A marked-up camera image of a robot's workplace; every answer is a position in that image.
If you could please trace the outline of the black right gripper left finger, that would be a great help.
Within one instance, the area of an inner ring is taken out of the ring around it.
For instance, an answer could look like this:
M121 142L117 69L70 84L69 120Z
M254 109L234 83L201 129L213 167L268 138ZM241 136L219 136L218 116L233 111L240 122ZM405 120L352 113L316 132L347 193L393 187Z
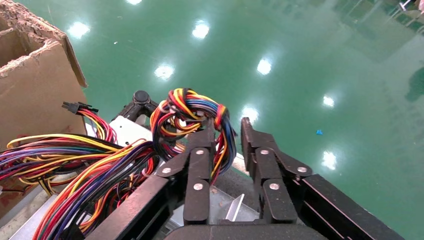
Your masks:
M190 208L184 212L184 223L208 224L216 151L213 124L191 133L187 140L182 153L160 166L87 239L153 240L174 210L183 204Z

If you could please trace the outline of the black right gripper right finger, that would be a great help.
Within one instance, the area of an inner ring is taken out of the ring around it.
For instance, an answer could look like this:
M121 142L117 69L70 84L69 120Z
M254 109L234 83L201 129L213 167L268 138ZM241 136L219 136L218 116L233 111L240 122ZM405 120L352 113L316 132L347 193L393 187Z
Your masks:
M401 235L305 163L281 151L274 137L241 120L245 168L259 215L287 239L399 240Z

